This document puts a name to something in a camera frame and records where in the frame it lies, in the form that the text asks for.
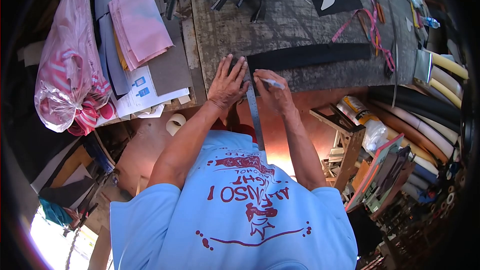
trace red floor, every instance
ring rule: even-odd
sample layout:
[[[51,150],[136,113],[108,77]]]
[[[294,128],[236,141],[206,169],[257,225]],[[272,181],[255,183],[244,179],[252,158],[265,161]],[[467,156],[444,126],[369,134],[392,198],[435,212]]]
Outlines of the red floor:
[[[353,87],[292,94],[293,101],[300,111],[302,122],[321,159],[327,156],[333,146],[335,130],[311,116],[309,110],[325,107],[329,103],[336,104],[347,94],[363,97],[366,90],[366,87]],[[277,165],[289,175],[294,175],[281,117],[274,115],[263,105],[261,98],[257,98],[257,104],[268,163]],[[198,108],[182,110],[178,113],[189,119],[196,111]],[[237,111],[241,123],[253,125],[246,100],[238,105]],[[135,195],[139,177],[150,177],[155,161],[172,138],[165,129],[165,124],[172,114],[172,112],[168,112],[160,118],[132,120],[131,124],[134,129],[137,129],[137,134],[129,142],[117,164],[117,169],[120,171],[118,186],[121,189],[126,189]]]

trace hand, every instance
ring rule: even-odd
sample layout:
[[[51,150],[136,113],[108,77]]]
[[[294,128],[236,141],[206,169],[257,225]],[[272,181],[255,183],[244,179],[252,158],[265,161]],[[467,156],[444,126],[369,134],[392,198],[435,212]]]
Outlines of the hand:
[[[245,57],[240,57],[233,66],[232,71],[228,75],[233,55],[230,53],[227,57],[223,57],[218,64],[215,78],[208,90],[208,100],[213,102],[220,110],[228,109],[232,104],[237,102],[243,94],[247,93],[250,81],[246,81],[240,88],[245,72],[247,71],[247,61]]]
[[[283,84],[285,88],[282,90],[278,87],[270,86],[267,90],[265,89],[264,82],[259,78],[275,80]],[[293,104],[292,93],[290,92],[287,81],[283,77],[272,70],[255,69],[253,80],[257,85],[261,99],[274,112],[285,117],[287,114],[295,111],[296,107]]]

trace worktable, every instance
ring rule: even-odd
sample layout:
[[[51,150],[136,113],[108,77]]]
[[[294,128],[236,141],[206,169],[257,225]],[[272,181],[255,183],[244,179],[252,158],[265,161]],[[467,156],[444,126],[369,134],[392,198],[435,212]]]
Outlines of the worktable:
[[[326,44],[353,14],[349,11],[319,17],[313,4],[305,0],[267,0],[265,20],[254,24],[250,22],[248,9],[237,8],[227,1],[220,11],[214,11],[210,9],[214,1],[179,0],[177,9],[182,18],[185,49],[197,95],[209,89],[221,57],[229,53],[240,57],[282,48]],[[377,21],[381,44],[390,49],[393,26],[388,0],[379,1],[386,20],[385,24]],[[413,80],[417,49],[414,27],[411,31],[407,29],[406,18],[413,23],[410,1],[391,1],[398,35],[398,84],[409,84]],[[361,2],[373,14],[371,1]],[[363,14],[363,18],[370,28],[366,15]],[[369,43],[357,17],[336,42]],[[288,81],[292,92],[394,84],[394,75],[391,79],[384,75],[383,54],[379,51],[375,57],[373,46],[371,52],[370,60],[311,65],[283,70],[279,74]],[[201,105],[202,100],[195,100],[195,103],[192,100],[189,105]]]

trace metal ruler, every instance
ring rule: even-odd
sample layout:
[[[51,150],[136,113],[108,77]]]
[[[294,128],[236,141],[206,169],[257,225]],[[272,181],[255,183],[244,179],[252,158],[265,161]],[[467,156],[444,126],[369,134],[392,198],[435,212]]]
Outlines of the metal ruler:
[[[254,91],[254,80],[250,75],[250,68],[247,67],[243,82],[250,81],[247,90],[248,106],[250,107],[251,119],[253,121],[253,128],[255,129],[255,135],[257,136],[258,150],[265,150],[264,135],[262,134],[262,126],[260,124],[260,115],[258,114],[257,99]]]

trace light blue t-shirt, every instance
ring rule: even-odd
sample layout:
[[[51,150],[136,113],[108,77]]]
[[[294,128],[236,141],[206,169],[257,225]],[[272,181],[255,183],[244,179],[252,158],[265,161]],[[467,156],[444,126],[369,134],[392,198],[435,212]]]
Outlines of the light blue t-shirt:
[[[252,137],[210,131],[183,190],[153,185],[112,202],[115,270],[354,269],[340,193],[308,191],[267,164]]]

